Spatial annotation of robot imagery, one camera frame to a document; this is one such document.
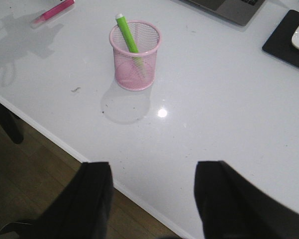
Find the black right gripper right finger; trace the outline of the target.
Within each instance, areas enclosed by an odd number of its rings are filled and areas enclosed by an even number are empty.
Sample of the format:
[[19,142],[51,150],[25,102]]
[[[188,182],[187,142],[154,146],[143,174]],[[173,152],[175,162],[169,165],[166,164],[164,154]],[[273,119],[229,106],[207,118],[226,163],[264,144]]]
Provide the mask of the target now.
[[224,161],[200,161],[194,196],[206,239],[299,239],[299,214]]

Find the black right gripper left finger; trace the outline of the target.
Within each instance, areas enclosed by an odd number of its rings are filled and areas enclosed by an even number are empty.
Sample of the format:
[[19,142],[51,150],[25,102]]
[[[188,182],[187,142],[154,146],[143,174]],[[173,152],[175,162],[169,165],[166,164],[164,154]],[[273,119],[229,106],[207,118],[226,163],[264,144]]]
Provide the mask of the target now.
[[112,197],[109,163],[82,163],[39,218],[5,225],[0,239],[104,239]]

